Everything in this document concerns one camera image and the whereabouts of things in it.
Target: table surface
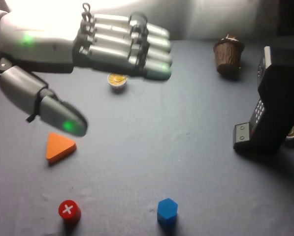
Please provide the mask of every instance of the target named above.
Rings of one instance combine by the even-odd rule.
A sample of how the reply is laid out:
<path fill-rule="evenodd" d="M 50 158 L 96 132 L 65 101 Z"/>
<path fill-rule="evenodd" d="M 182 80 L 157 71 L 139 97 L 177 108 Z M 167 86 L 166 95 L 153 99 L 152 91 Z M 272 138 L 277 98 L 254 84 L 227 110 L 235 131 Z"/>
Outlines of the table surface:
<path fill-rule="evenodd" d="M 66 135 L 77 151 L 51 167 L 48 134 L 61 132 L 27 124 L 0 91 L 0 236 L 294 236 L 294 147 L 269 161 L 232 149 L 268 44 L 294 39 L 246 43 L 238 81 L 216 72 L 212 41 L 173 42 L 168 81 L 131 78 L 120 94 L 106 73 L 39 74 L 89 121 L 86 136 Z M 165 198 L 179 204 L 172 231 L 157 223 Z M 58 215 L 66 199 L 82 210 L 74 229 Z"/>

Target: arcade control panel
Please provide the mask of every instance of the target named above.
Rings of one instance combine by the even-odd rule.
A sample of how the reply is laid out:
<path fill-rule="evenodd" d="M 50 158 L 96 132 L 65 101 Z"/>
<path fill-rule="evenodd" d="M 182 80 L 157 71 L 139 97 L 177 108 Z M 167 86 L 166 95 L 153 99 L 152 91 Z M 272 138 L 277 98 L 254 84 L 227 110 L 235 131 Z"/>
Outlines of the arcade control panel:
<path fill-rule="evenodd" d="M 275 153 L 294 125 L 294 49 L 265 47 L 258 100 L 249 122 L 233 131 L 236 151 Z"/>

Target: white cross symbol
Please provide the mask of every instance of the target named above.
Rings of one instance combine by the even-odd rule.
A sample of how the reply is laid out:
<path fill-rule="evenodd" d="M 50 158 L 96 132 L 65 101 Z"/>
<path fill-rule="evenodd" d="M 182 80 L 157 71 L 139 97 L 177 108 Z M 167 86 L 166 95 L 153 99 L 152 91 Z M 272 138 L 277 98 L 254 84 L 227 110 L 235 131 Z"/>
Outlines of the white cross symbol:
<path fill-rule="evenodd" d="M 63 213 L 65 213 L 65 212 L 68 211 L 68 213 L 71 214 L 70 209 L 73 208 L 73 206 L 68 207 L 67 205 L 65 205 L 65 208 L 66 208 L 66 209 L 63 211 Z"/>

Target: orange triangle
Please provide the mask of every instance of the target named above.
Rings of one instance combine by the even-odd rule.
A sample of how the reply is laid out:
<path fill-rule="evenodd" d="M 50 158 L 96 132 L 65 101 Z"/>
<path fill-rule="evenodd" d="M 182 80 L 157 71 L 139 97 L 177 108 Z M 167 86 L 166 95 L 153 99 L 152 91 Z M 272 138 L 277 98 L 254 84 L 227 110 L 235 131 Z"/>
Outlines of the orange triangle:
<path fill-rule="evenodd" d="M 68 139 L 56 133 L 50 133 L 46 149 L 46 159 L 54 163 L 72 154 L 77 149 L 74 140 Z"/>

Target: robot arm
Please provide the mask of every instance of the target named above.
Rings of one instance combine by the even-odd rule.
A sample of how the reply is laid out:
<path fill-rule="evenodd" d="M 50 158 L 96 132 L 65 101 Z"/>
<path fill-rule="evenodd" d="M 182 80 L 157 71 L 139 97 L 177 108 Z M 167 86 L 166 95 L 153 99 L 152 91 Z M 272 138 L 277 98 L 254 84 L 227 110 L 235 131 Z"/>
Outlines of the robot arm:
<path fill-rule="evenodd" d="M 139 14 L 128 17 L 92 15 L 83 4 L 81 23 L 64 28 L 34 15 L 0 11 L 0 89 L 19 109 L 64 132 L 84 136 L 87 121 L 60 100 L 31 71 L 71 73 L 75 66 L 167 80 L 171 76 L 169 33 Z"/>

